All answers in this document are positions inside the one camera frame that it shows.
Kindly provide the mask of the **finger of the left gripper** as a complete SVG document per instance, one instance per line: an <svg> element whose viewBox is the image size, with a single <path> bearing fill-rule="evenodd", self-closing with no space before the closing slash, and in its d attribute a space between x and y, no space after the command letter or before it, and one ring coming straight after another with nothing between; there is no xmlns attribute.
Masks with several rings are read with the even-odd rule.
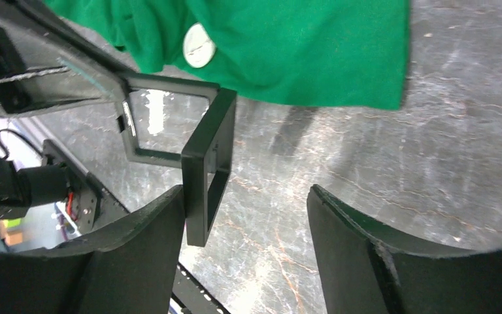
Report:
<svg viewBox="0 0 502 314"><path fill-rule="evenodd" d="M0 117L120 104L128 71L42 1L0 1Z"/></svg>

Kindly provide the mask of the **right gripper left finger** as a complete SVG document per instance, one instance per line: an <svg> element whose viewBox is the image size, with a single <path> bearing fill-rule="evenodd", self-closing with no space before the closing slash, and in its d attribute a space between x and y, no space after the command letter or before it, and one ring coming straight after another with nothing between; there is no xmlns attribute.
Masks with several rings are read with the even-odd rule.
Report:
<svg viewBox="0 0 502 314"><path fill-rule="evenodd" d="M166 313L182 244L176 185L53 249L0 253L0 313Z"/></svg>

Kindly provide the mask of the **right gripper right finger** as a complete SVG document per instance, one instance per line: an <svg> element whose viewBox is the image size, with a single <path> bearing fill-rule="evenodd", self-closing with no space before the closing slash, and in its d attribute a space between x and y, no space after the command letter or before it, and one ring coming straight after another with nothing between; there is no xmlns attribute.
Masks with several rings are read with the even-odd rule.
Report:
<svg viewBox="0 0 502 314"><path fill-rule="evenodd" d="M410 235L317 184L307 212L328 313L502 313L502 247Z"/></svg>

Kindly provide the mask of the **black square tray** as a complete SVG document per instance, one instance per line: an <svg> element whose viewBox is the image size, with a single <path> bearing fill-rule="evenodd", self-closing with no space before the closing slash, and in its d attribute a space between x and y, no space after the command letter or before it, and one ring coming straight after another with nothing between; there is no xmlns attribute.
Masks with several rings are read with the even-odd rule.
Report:
<svg viewBox="0 0 502 314"><path fill-rule="evenodd" d="M221 123L207 122L219 108L222 88L215 83L139 73L122 73L124 101L117 106L129 161L182 167L182 151L192 137Z"/></svg>
<svg viewBox="0 0 502 314"><path fill-rule="evenodd" d="M221 88L182 149L187 244L204 247L229 180L237 93Z"/></svg>

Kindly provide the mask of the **round orange green badge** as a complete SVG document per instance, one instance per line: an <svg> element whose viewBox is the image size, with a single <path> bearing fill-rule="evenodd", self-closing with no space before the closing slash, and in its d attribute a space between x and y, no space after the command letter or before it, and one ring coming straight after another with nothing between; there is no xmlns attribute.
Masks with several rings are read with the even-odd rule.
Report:
<svg viewBox="0 0 502 314"><path fill-rule="evenodd" d="M202 68L211 62L216 45L201 23L195 23L186 32L182 45L184 59L193 68Z"/></svg>

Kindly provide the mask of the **green t-shirt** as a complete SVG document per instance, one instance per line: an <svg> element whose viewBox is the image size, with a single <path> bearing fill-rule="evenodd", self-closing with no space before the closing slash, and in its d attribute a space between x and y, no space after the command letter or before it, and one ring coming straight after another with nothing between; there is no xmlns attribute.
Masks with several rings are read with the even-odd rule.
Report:
<svg viewBox="0 0 502 314"><path fill-rule="evenodd" d="M400 107L409 60L408 1L48 1L96 31L143 73L166 65L258 101L306 107ZM182 53L201 23L206 66Z"/></svg>

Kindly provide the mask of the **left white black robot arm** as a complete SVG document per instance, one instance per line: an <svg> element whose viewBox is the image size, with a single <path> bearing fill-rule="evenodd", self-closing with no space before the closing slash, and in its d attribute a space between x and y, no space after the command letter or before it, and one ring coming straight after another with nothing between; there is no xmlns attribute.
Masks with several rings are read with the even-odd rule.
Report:
<svg viewBox="0 0 502 314"><path fill-rule="evenodd" d="M122 101L129 67L80 36L42 1L0 1L0 118L25 118ZM0 157L0 219L68 201L75 221L92 224L106 194L57 149L39 167Z"/></svg>

